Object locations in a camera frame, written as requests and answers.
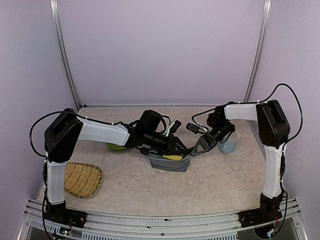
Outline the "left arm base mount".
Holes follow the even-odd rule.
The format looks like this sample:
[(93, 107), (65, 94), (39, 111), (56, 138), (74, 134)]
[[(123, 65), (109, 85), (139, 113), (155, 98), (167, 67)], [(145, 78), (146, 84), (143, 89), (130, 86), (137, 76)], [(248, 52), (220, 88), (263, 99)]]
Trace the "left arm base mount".
[(62, 225), (83, 229), (87, 219), (87, 213), (80, 210), (66, 208), (66, 202), (52, 205), (46, 204), (44, 219)]

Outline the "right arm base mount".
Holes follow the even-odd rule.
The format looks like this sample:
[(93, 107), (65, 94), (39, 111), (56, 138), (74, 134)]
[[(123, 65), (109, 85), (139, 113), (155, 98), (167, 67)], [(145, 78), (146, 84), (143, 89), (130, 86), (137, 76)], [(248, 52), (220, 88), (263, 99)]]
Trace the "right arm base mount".
[(280, 204), (283, 196), (284, 194), (281, 192), (278, 196), (269, 198), (262, 193), (258, 208), (243, 210), (238, 213), (241, 227), (246, 228), (281, 219), (283, 215), (280, 211)]

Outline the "grey zipper pouch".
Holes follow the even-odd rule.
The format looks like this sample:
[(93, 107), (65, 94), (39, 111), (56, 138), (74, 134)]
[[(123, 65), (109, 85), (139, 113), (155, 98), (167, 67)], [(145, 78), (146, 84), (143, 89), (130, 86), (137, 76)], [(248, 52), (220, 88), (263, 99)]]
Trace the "grey zipper pouch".
[(153, 147), (141, 147), (139, 151), (142, 155), (147, 157), (152, 168), (169, 172), (186, 172), (192, 158), (192, 156), (190, 155), (190, 150), (186, 155), (179, 155), (183, 156), (183, 159), (180, 161), (163, 158), (163, 155), (174, 154), (172, 154), (172, 152), (165, 152), (165, 150), (159, 150)]

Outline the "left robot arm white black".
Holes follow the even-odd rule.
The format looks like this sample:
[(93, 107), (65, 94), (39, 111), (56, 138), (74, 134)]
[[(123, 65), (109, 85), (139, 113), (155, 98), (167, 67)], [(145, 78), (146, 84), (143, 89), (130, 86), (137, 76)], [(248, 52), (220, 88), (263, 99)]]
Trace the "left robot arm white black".
[(77, 142), (90, 141), (136, 148), (150, 159), (153, 167), (184, 172), (189, 166), (190, 150), (174, 135), (180, 121), (166, 125), (165, 116), (145, 110), (132, 123), (104, 122), (75, 113), (71, 108), (56, 111), (57, 118), (44, 132), (45, 201), (48, 212), (63, 223), (70, 218), (66, 208), (64, 183), (67, 163)]

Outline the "yellow sponge block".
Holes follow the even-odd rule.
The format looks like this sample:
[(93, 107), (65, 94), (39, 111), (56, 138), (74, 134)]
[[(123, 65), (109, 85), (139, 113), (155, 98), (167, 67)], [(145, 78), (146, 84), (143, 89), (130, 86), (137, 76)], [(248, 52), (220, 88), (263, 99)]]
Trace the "yellow sponge block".
[(164, 159), (168, 159), (171, 161), (181, 161), (183, 159), (183, 156), (181, 155), (163, 155), (162, 156)]

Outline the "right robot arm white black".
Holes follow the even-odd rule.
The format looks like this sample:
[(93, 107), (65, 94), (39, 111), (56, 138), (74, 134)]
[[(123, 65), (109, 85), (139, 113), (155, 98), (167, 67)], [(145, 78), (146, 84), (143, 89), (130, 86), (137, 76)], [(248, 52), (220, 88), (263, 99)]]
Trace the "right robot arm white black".
[(286, 169), (287, 144), (290, 137), (290, 125), (277, 100), (270, 97), (256, 102), (228, 102), (207, 111), (206, 124), (211, 130), (202, 133), (190, 154), (197, 156), (207, 153), (223, 139), (235, 131), (232, 120), (254, 121), (258, 125), (258, 136), (264, 147), (266, 175), (260, 206), (256, 218), (266, 222), (278, 212), (283, 200), (283, 176)]

